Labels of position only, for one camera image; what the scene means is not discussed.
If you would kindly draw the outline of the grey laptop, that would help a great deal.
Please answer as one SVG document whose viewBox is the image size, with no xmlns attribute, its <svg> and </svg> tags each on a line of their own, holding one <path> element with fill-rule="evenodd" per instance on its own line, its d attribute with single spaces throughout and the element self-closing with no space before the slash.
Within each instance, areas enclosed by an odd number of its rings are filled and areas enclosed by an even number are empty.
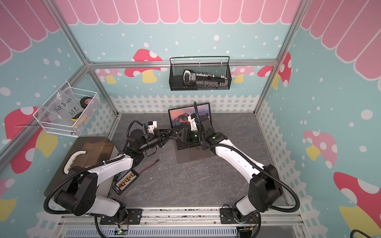
<svg viewBox="0 0 381 238">
<path fill-rule="evenodd" d="M 213 156 L 209 150 L 203 150 L 200 145 L 199 134 L 196 125 L 196 113 L 199 117 L 211 120 L 209 103 L 197 106 L 185 106 L 168 110 L 170 125 L 180 135 L 176 140 L 176 160 L 180 163 L 190 162 Z"/>
</svg>

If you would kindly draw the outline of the black wireless mouse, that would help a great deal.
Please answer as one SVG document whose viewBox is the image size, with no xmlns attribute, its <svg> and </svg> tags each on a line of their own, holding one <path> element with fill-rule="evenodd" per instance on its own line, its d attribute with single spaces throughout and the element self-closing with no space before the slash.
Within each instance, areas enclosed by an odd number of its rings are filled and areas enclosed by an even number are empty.
<svg viewBox="0 0 381 238">
<path fill-rule="evenodd" d="M 168 129 L 168 130 L 162 131 L 162 134 L 165 139 L 172 139 L 172 140 L 178 140 L 177 133 L 178 133 L 178 130 L 175 130 L 175 129 Z"/>
</svg>

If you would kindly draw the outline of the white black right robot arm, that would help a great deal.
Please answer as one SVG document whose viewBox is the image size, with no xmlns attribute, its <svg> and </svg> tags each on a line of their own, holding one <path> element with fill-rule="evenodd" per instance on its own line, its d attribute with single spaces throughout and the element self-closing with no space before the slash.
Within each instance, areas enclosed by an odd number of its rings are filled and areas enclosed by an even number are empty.
<svg viewBox="0 0 381 238">
<path fill-rule="evenodd" d="M 177 137 L 180 141 L 192 143 L 200 151 L 210 151 L 232 165 L 249 184 L 248 195 L 239 199 L 233 206 L 220 209 L 222 217 L 237 224 L 245 224 L 253 219 L 256 230 L 242 229 L 247 237 L 255 238 L 262 226 L 261 214 L 272 209 L 283 213 L 292 213 L 300 208 L 300 199 L 296 192 L 280 180 L 277 169 L 273 165 L 265 166 L 250 158 L 238 149 L 224 134 L 216 132 L 208 113 L 199 112 L 200 105 L 193 103 L 185 125 L 180 127 Z M 281 208 L 274 203 L 288 191 L 295 204 L 291 208 Z"/>
</svg>

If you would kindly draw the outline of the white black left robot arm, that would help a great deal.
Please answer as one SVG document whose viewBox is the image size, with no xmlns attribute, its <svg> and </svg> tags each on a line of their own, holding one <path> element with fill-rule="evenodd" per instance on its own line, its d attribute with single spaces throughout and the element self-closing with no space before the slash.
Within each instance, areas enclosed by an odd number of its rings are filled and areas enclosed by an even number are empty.
<svg viewBox="0 0 381 238">
<path fill-rule="evenodd" d="M 165 145 L 171 136 L 170 130 L 160 130 L 154 122 L 142 125 L 144 130 L 131 131 L 128 127 L 126 143 L 122 152 L 114 159 L 83 168 L 75 166 L 66 178 L 53 188 L 43 204 L 45 212 L 53 215 L 90 215 L 100 237 L 98 218 L 106 218 L 120 226 L 129 219 L 126 205 L 118 200 L 97 195 L 99 185 L 115 175 L 136 167 L 149 149 Z"/>
</svg>

